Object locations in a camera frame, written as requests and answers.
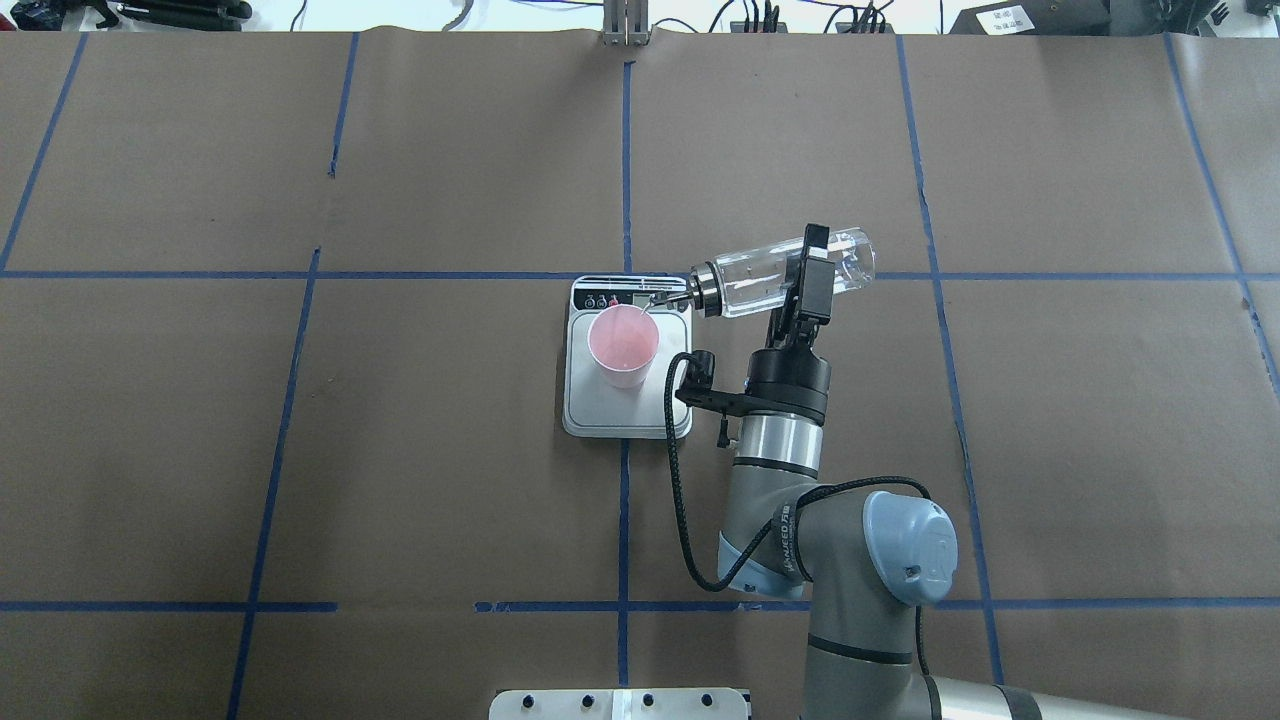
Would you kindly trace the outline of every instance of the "plastic cup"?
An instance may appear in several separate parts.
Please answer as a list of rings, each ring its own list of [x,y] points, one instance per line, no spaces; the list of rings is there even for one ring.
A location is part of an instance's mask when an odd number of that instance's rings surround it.
[[[636,387],[658,355],[658,323],[643,307],[612,305],[591,320],[586,347],[613,387]]]

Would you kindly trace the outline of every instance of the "robotic arm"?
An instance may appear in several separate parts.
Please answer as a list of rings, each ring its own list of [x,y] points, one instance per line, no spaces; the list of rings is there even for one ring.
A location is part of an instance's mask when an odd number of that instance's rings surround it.
[[[831,365],[813,343],[831,320],[838,283],[829,234],[826,227],[808,225],[799,252],[787,256],[782,302],[771,314],[765,347],[751,355],[744,392],[712,388],[716,357],[707,351],[680,354],[668,368],[672,489],[695,582],[708,591],[732,587],[790,600],[813,583],[804,720],[1169,720],[913,670],[916,611],[951,589],[956,534],[947,514],[910,479],[818,482]],[[692,270],[686,292],[658,301],[690,301],[704,315],[722,314],[723,284],[717,263],[707,263]],[[682,363],[687,368],[676,389]],[[719,582],[698,571],[689,547],[671,429],[673,391],[686,405],[722,416],[722,447],[730,445],[728,416],[741,418]],[[865,491],[878,484],[911,486],[924,497]]]

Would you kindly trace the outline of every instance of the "black cable bundle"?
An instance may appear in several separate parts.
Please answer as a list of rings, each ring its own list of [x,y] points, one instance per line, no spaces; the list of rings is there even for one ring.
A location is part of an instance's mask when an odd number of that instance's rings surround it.
[[[888,3],[884,4],[884,8],[888,8],[892,4],[893,0],[890,0]],[[849,24],[849,29],[842,31],[845,33],[878,35],[883,33],[888,27],[888,20],[884,18],[884,9],[877,8],[874,3],[868,1],[865,8],[858,8],[855,5],[837,6],[836,10],[831,13],[831,17],[827,18],[827,26],[822,28],[822,32],[823,33],[831,32],[832,23],[835,23],[840,13],[845,10],[852,10],[854,13],[854,18],[852,22]]]
[[[724,0],[724,4],[721,5],[721,9],[716,10],[716,17],[712,18],[712,27],[707,28],[707,32],[716,32],[716,23],[719,22],[721,15],[723,15],[724,10],[728,10],[730,5],[732,5],[735,1],[736,0]]]
[[[760,543],[763,543],[764,539],[769,537],[769,533],[773,532],[773,521],[771,520],[760,527],[760,529],[755,533],[755,537],[753,537],[751,542],[742,548],[742,553],[733,561],[733,565],[728,569],[728,573],[726,573],[723,578],[712,582],[698,570],[698,562],[694,560],[692,543],[689,541],[689,518],[686,516],[685,510],[685,489],[680,482],[680,446],[676,442],[676,415],[672,407],[672,398],[675,397],[676,389],[676,372],[680,370],[681,363],[694,365],[696,359],[690,352],[677,352],[671,359],[671,364],[667,365],[667,383],[663,388],[662,397],[662,416],[667,430],[667,462],[671,468],[671,497],[676,509],[676,534],[680,537],[680,553],[685,559],[685,569],[689,570],[689,577],[694,579],[698,587],[707,592],[721,592],[733,582],[733,578],[737,577],[737,573],[744,565],[746,565],[751,553],[755,552],[755,550],[760,547]],[[911,478],[904,478],[901,475],[881,475],[876,478],[863,478],[860,480],[849,480],[833,486],[818,486],[805,492],[796,500],[796,510],[799,511],[806,505],[812,505],[819,500],[826,500],[841,492],[872,486],[908,486],[920,493],[920,497],[932,500],[928,488]],[[924,659],[923,610],[924,609],[920,606],[916,606],[915,609],[915,656],[920,664],[920,673],[928,675],[929,664]]]

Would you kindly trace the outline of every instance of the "blue tape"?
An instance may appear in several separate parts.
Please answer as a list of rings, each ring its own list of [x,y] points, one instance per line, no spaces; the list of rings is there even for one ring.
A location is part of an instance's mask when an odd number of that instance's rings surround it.
[[[302,270],[4,270],[13,279],[127,281],[302,281]]]
[[[323,281],[575,281],[588,274],[617,273],[544,273],[490,270],[325,270]]]
[[[239,652],[236,656],[236,673],[232,676],[232,692],[227,703],[228,720],[234,720],[239,714],[241,689],[244,685],[244,669],[248,666],[248,650],[253,638],[253,618],[257,614],[257,600],[262,591],[266,546],[271,538],[271,519],[275,515],[275,498],[280,488],[280,470],[284,466],[284,445],[289,434],[289,423],[293,419],[293,397],[298,387],[298,365],[302,360],[302,346],[307,334],[307,320],[311,316],[311,299],[315,296],[319,268],[320,249],[317,247],[311,254],[311,268],[307,270],[307,287],[302,293],[302,311],[298,316],[298,332],[293,338],[293,357],[289,361],[289,378],[284,388],[284,407],[280,410],[280,427],[275,436],[275,455],[271,459],[271,477],[266,486],[266,503],[262,509],[262,524],[259,528],[257,551],[253,556],[253,575],[248,588],[248,607],[244,610]]]
[[[630,683],[627,669],[628,607],[631,596],[631,441],[618,442],[618,687]]]
[[[541,272],[541,270],[323,270],[323,281],[573,281],[582,275],[682,277],[681,273]],[[128,281],[305,281],[306,270],[0,270],[5,279],[128,279]],[[1280,273],[938,273],[943,282],[1280,282]],[[886,272],[877,281],[932,281],[932,273]]]
[[[1231,268],[1235,269],[1240,283],[1240,292],[1249,306],[1249,323],[1253,325],[1253,337],[1258,342],[1258,351],[1262,354],[1262,363],[1267,369],[1267,378],[1271,380],[1271,392],[1280,400],[1280,373],[1276,373],[1276,359],[1271,354],[1271,343],[1267,342],[1267,333],[1258,319],[1257,305],[1253,302],[1253,292],[1244,278],[1244,266],[1240,264],[1240,254],[1235,247],[1235,236],[1226,222],[1226,213],[1222,210],[1222,201],[1217,195],[1217,183],[1213,182],[1213,173],[1208,169],[1208,160],[1204,158],[1204,149],[1201,146],[1199,132],[1196,129],[1196,120],[1192,118],[1190,104],[1187,102],[1187,92],[1183,88],[1183,73],[1178,68],[1178,54],[1174,53],[1174,40],[1170,33],[1165,33],[1165,55],[1169,58],[1169,72],[1174,77],[1174,90],[1178,91],[1178,106],[1183,111],[1183,122],[1187,124],[1187,135],[1192,141],[1192,150],[1196,151],[1196,163],[1199,164],[1201,174],[1204,177],[1204,187],[1208,191],[1210,202],[1213,205],[1213,215],[1217,225],[1222,231],[1222,240],[1226,241],[1226,252],[1231,258]]]
[[[622,63],[622,272],[631,272],[631,65]]]
[[[951,391],[951,414],[960,436],[960,451],[964,457],[964,483],[969,493],[969,528],[973,534],[974,560],[978,565],[978,587],[982,592],[982,615],[987,625],[987,648],[991,655],[991,674],[996,684],[1005,682],[1004,662],[1000,657],[1000,638],[996,632],[996,611],[991,603],[991,579],[987,574],[987,553],[982,541],[982,519],[978,512],[978,492],[973,482],[973,460],[969,455],[969,437],[965,433],[964,407],[960,404],[960,383],[956,379],[955,354],[951,350],[951,329],[947,325],[946,302],[942,296],[942,270],[938,265],[938,251],[933,238],[933,217],[924,193],[924,161],[920,158],[920,138],[915,123],[915,108],[911,101],[911,81],[906,68],[906,45],[902,36],[897,41],[897,64],[902,78],[902,102],[906,109],[906,127],[911,141],[911,160],[915,165],[915,187],[920,202],[920,220],[924,224],[924,237],[928,241],[929,272],[933,275],[933,302],[938,315],[938,329],[942,334],[942,355],[947,366],[947,386]]]
[[[943,281],[1055,281],[1055,282],[1222,282],[1234,273],[938,273]]]
[[[22,228],[22,219],[27,214],[27,204],[31,202],[31,193],[36,190],[36,181],[40,178],[40,168],[45,164],[45,155],[49,152],[49,143],[54,140],[54,131],[58,128],[58,118],[63,115],[63,106],[67,105],[67,96],[76,82],[76,70],[79,69],[81,58],[84,55],[84,44],[88,35],[81,33],[79,42],[76,44],[76,54],[72,55],[72,64],[67,68],[67,77],[63,79],[63,90],[58,94],[58,102],[54,104],[54,113],[49,117],[49,126],[45,127],[45,137],[40,141],[36,151],[36,160],[31,164],[31,174],[27,176],[27,184],[22,188],[22,197],[18,200],[18,209],[13,214],[13,223],[9,224],[9,234],[5,237],[4,249],[0,250],[0,270],[9,264],[9,255],[13,254],[13,245],[18,241],[18,231]]]
[[[342,128],[347,124],[347,101],[351,100],[351,78],[356,73],[356,51],[360,49],[360,33],[351,33],[351,50],[347,51],[347,76],[342,81],[342,100],[338,102],[338,122],[333,126],[333,156],[329,158],[329,177],[338,177],[338,150],[342,149]]]
[[[1180,610],[1280,607],[1280,597],[1101,597],[1066,600],[997,600],[1005,610]]]
[[[631,603],[635,612],[808,612],[808,601],[639,601]]]
[[[0,601],[0,612],[243,612],[244,602]]]
[[[259,602],[256,612],[337,612],[337,602]]]
[[[476,612],[617,612],[618,603],[613,600],[599,601],[526,601],[526,602],[477,602]]]
[[[980,600],[943,600],[934,605],[933,609],[946,612],[982,611],[986,610],[986,605]]]

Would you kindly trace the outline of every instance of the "digital scale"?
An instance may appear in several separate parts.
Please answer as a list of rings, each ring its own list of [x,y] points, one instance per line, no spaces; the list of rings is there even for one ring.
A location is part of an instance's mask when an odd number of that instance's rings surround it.
[[[568,297],[568,325],[564,331],[564,430],[577,437],[649,438],[667,437],[662,416],[662,396],[667,366],[677,352],[689,352],[692,343],[692,309],[654,307],[658,323],[658,356],[649,365],[644,383],[617,388],[604,382],[599,366],[586,347],[591,322],[613,304],[644,307],[655,292],[685,290],[684,278],[644,275],[582,275],[573,281]],[[672,400],[676,437],[692,427],[692,413]]]

